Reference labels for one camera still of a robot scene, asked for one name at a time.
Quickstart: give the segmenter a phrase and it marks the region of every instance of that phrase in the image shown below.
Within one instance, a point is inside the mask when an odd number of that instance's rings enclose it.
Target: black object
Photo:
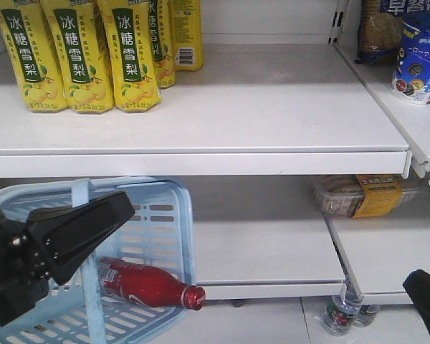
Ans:
[[[418,269],[403,283],[430,334],[430,274]]]
[[[0,211],[0,326],[35,307],[49,292],[48,279],[63,285],[101,242],[134,210],[124,191],[72,208],[41,208],[27,222]]]

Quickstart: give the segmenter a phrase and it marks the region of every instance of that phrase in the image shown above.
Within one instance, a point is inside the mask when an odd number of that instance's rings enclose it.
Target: bottled drink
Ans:
[[[332,335],[341,336],[349,332],[361,307],[361,299],[346,282],[341,295],[332,296],[323,314],[323,327]]]
[[[112,257],[99,261],[99,285],[105,295],[117,295],[147,307],[183,306],[200,310],[206,299],[203,288],[180,282],[161,268]]]
[[[378,314],[380,308],[380,305],[362,305],[360,312],[358,312],[357,316],[355,317],[353,324],[360,328],[370,325],[374,321],[374,318]]]

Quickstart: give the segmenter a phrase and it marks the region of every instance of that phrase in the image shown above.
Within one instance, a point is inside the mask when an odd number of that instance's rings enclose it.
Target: bottle cap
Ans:
[[[190,310],[200,310],[206,300],[206,292],[203,288],[190,285],[185,292],[183,304]]]

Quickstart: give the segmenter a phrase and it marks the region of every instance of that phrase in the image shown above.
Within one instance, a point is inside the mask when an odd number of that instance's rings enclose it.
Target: blue package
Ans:
[[[402,16],[430,11],[430,0],[363,0],[357,62],[394,61],[403,30]]]
[[[430,104],[430,11],[407,14],[403,21],[392,93],[413,104]]]

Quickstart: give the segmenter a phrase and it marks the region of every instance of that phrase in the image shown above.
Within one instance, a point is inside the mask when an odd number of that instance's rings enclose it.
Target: barcode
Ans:
[[[180,48],[178,50],[178,65],[194,66],[194,48]]]

